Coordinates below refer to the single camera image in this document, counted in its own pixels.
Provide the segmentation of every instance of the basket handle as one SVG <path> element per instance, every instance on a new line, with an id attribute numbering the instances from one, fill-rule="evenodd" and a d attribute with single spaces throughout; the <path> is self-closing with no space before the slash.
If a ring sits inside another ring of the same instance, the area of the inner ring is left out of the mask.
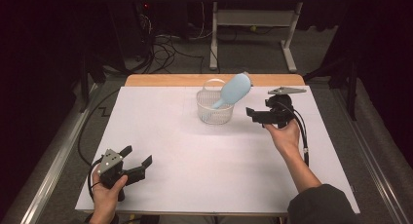
<path id="1" fill-rule="evenodd" d="M 207 89 L 207 84 L 208 84 L 208 83 L 212 83 L 212 82 L 218 82 L 218 83 L 222 83 L 223 85 L 225 85 L 225 81 L 223 81 L 223 80 L 221 80 L 221 79 L 216 79 L 216 78 L 214 78 L 214 79 L 209 79 L 209 80 L 207 80 L 207 81 L 204 83 L 203 90 L 207 91 L 207 90 L 208 90 L 208 89 Z"/>

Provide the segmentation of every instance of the white mesh basket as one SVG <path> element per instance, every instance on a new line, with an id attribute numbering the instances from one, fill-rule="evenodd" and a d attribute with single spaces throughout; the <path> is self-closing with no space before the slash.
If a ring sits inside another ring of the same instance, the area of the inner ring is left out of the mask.
<path id="1" fill-rule="evenodd" d="M 211 108 L 212 104 L 221 97 L 221 90 L 207 89 L 208 83 L 212 82 L 225 84 L 220 79 L 210 79 L 204 83 L 203 88 L 197 92 L 198 116 L 207 124 L 222 125 L 231 120 L 234 105 L 223 104 L 218 109 Z"/>

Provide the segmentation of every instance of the dark sleeve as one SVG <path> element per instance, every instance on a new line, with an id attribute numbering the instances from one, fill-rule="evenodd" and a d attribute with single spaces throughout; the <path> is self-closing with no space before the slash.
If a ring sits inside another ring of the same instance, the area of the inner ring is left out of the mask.
<path id="1" fill-rule="evenodd" d="M 291 224 L 358 223 L 346 195 L 329 184 L 298 194 L 289 203 L 288 216 Z"/>

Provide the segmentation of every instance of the table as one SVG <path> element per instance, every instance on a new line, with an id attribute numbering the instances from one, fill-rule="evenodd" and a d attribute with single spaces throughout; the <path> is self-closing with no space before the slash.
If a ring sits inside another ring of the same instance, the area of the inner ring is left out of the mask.
<path id="1" fill-rule="evenodd" d="M 299 75 L 251 74 L 251 92 L 240 100 L 231 121 L 202 123 L 194 107 L 196 91 L 210 78 L 234 75 L 132 75 L 121 89 L 95 160 L 107 148 L 133 151 L 124 168 L 153 155 L 146 179 L 125 188 L 118 211 L 139 214 L 286 216 L 297 191 L 270 135 L 245 115 L 244 107 L 266 109 L 264 92 L 301 87 L 291 95 L 306 121 L 310 168 L 323 182 L 345 192 L 359 212 L 309 87 Z M 92 211 L 84 186 L 76 209 Z"/>

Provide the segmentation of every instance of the blue object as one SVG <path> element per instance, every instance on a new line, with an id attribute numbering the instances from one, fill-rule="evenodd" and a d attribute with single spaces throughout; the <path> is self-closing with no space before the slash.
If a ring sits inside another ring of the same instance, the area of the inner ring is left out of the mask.
<path id="1" fill-rule="evenodd" d="M 212 109 L 218 109 L 223 104 L 235 104 L 250 90 L 251 80 L 246 73 L 237 74 L 222 87 L 220 99 L 212 105 Z"/>

